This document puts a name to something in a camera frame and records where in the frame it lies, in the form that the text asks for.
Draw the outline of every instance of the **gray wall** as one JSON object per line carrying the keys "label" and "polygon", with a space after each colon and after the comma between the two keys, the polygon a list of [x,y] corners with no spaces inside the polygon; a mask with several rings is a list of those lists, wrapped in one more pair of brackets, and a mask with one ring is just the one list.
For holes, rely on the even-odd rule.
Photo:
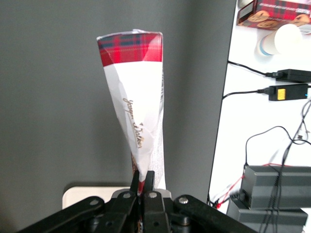
{"label": "gray wall", "polygon": [[227,0],[0,1],[0,232],[71,186],[131,181],[96,37],[164,34],[167,189],[207,198],[234,16]]}

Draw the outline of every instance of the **paper cup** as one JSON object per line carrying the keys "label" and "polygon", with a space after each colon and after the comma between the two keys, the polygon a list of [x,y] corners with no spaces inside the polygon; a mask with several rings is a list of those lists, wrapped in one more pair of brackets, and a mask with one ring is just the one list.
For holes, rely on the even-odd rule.
{"label": "paper cup", "polygon": [[302,34],[297,26],[286,24],[265,36],[259,42],[259,50],[264,55],[293,54],[298,50]]}

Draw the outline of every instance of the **power adapter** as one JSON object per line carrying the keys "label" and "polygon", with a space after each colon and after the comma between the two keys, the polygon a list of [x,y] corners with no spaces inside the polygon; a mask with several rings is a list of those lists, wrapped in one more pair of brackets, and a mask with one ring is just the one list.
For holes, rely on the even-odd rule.
{"label": "power adapter", "polygon": [[284,69],[274,73],[267,73],[268,77],[273,77],[277,81],[291,83],[311,83],[311,71],[298,69]]}
{"label": "power adapter", "polygon": [[301,100],[308,97],[308,84],[269,86],[264,93],[270,101]]}

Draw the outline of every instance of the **plaid band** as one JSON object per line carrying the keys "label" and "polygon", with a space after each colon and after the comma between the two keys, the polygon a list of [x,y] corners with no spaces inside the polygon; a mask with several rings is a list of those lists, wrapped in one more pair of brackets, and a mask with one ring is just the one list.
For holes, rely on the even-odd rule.
{"label": "plaid band", "polygon": [[103,66],[136,61],[162,61],[162,34],[116,34],[97,40]]}
{"label": "plaid band", "polygon": [[309,15],[310,13],[308,14],[308,10],[310,9],[311,5],[283,0],[257,0],[256,5],[256,12],[267,11],[270,17],[286,20],[293,20],[296,16],[301,15],[304,12]]}

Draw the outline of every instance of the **cookie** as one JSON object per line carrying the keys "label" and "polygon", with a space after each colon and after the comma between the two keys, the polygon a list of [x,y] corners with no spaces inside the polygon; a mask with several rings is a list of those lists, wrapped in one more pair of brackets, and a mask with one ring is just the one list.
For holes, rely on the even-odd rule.
{"label": "cookie", "polygon": [[257,24],[257,27],[260,27],[260,28],[273,28],[277,24],[278,24],[278,22],[276,22],[276,21],[264,21],[264,22],[261,22],[261,23]]}
{"label": "cookie", "polygon": [[238,26],[244,26],[244,27],[248,27],[250,26],[251,24],[250,23],[247,23],[247,22],[242,22],[242,23],[239,23]]}
{"label": "cookie", "polygon": [[256,14],[251,15],[248,20],[251,22],[262,22],[269,18],[269,12],[267,11],[258,11]]}
{"label": "cookie", "polygon": [[310,23],[310,18],[306,14],[298,15],[296,18],[290,22],[291,24],[296,25],[297,27]]}

